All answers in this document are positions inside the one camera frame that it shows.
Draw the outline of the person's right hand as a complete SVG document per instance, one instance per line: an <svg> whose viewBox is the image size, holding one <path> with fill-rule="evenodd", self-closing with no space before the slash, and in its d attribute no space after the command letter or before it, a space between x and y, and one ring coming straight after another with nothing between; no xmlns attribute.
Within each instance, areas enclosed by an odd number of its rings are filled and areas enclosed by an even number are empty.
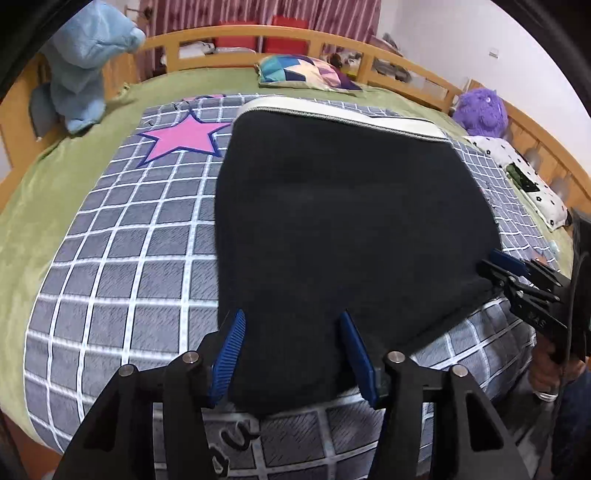
<svg viewBox="0 0 591 480"><path fill-rule="evenodd" d="M529 382L536 392L555 394L561 383L573 382L587 368L586 363L577 358L562 366L556 364L550 358L554 351L554 345L541 333L537 333L529 367Z"/></svg>

